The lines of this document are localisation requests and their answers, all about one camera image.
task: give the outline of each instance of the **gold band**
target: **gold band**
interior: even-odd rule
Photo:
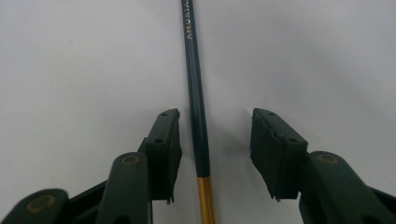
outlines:
[[[198,177],[199,202],[201,207],[201,223],[215,224],[213,209],[212,181],[209,177]]]

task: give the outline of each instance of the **white surface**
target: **white surface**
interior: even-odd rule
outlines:
[[[200,223],[179,1],[1,1],[0,218],[23,197],[73,197],[177,107],[176,202],[155,223]],[[195,2],[218,223],[302,223],[249,158],[254,107],[396,195],[394,1]]]

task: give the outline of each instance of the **white background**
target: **white background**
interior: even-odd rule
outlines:
[[[249,158],[254,107],[396,195],[396,2],[195,2],[218,223],[302,223]],[[25,196],[73,197],[178,108],[176,202],[155,223],[200,223],[179,1],[1,1],[0,218]]]

